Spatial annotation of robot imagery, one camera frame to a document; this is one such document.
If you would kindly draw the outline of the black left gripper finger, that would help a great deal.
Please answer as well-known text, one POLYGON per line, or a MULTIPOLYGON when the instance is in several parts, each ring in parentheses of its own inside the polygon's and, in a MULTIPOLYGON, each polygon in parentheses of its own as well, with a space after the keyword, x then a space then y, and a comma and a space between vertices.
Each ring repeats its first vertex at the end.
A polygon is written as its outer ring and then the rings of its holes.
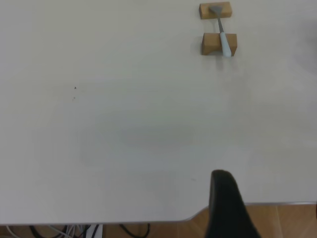
POLYGON ((259 238, 233 175, 224 170, 211 173, 207 238, 259 238))

